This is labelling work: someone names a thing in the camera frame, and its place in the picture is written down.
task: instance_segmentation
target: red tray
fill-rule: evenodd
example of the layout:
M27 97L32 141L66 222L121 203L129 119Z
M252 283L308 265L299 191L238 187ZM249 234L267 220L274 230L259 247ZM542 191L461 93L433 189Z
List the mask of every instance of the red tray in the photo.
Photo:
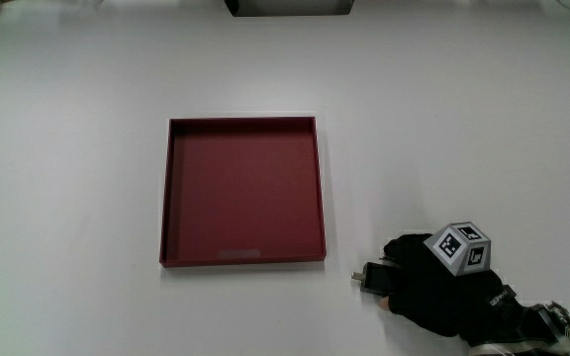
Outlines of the red tray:
M314 118L170 121L164 267L326 254Z

